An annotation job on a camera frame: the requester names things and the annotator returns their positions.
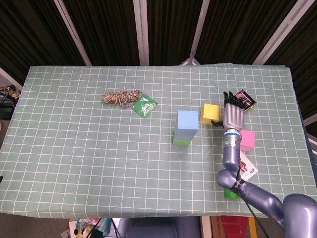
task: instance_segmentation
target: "green cube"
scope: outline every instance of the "green cube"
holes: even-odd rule
[[[238,200],[240,197],[239,195],[233,193],[233,192],[230,192],[228,189],[224,189],[224,198],[225,199],[230,199],[230,200]]]
[[[191,142],[191,140],[178,140],[173,138],[173,145],[189,146]]]

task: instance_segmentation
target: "black cable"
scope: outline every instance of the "black cable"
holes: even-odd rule
[[[0,90],[0,91],[5,91],[5,93],[6,93],[6,95],[4,95],[4,94],[2,94],[3,95],[3,97],[1,98],[1,101],[2,101],[2,104],[3,104],[3,101],[6,101],[6,100],[9,100],[10,98],[10,94],[9,94],[9,92],[7,91],[7,90],[5,90],[5,89],[2,89],[2,90]]]
[[[115,227],[115,229],[116,229],[116,230],[117,230],[117,232],[118,232],[118,236],[119,236],[119,238],[120,238],[120,237],[122,237],[122,236],[121,236],[121,234],[120,234],[120,232],[119,232],[119,230],[118,230],[118,227],[117,227],[116,225],[115,225],[114,227]]]
[[[12,100],[10,100],[10,101],[12,102],[13,109],[15,110],[14,102]]]
[[[3,98],[1,98],[1,106],[3,106],[3,103],[6,101],[11,101],[11,99],[8,98],[7,96],[4,96]]]
[[[242,200],[245,202],[245,204],[247,205],[248,209],[250,210],[250,212],[252,213],[252,215],[254,216],[254,219],[257,221],[258,225],[261,227],[262,231],[264,232],[264,235],[266,236],[266,238],[269,238],[268,234],[266,233],[266,230],[264,229],[264,227],[262,226],[261,222],[259,221],[258,217],[254,214],[253,210],[251,209],[250,205],[247,203],[247,201],[245,200],[242,191],[240,191],[240,195]]]
[[[241,167],[239,167],[236,179],[238,180],[240,178],[240,170]],[[262,223],[259,221],[258,217],[255,215],[255,213],[253,212],[252,208],[250,207],[250,205],[248,204],[248,202],[246,201],[246,199],[244,198],[243,192],[239,189],[240,195],[242,200],[245,202],[245,204],[247,205],[248,209],[250,210],[250,212],[252,213],[252,215],[254,216],[254,219],[257,221],[258,225],[260,226],[260,228],[262,229],[262,231],[264,232],[264,235],[266,236],[266,238],[269,238],[268,234],[266,233],[266,230],[264,229],[264,227],[262,226]]]
[[[88,235],[86,236],[86,238],[89,238],[89,236],[91,236],[91,233],[92,233],[93,230],[97,227],[97,225],[99,224],[100,221],[101,221],[101,218],[98,220],[98,222],[95,224],[95,226],[91,229],[91,231],[88,233]]]
[[[112,225],[113,225],[113,228],[114,228],[115,236],[116,236],[117,238],[119,238],[119,237],[118,237],[119,231],[118,231],[118,233],[117,233],[117,226],[115,225],[115,223],[114,223],[114,221],[113,221],[112,218],[110,218],[110,220],[111,220]]]

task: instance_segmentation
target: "yellow foam block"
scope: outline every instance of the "yellow foam block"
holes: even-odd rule
[[[211,125],[211,121],[220,121],[220,106],[205,103],[200,113],[200,123]]]

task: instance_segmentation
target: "robotic arm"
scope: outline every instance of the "robotic arm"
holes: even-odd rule
[[[242,101],[231,92],[224,92],[223,166],[217,174],[219,186],[238,194],[245,202],[272,218],[284,231],[287,238],[317,238],[317,202],[302,194],[291,194],[283,203],[273,194],[240,178],[240,131],[243,128],[244,110]]]

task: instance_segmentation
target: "green packet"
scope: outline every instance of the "green packet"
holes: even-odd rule
[[[139,100],[132,106],[143,118],[147,118],[151,111],[157,106],[157,102],[150,98],[148,95],[143,94]]]

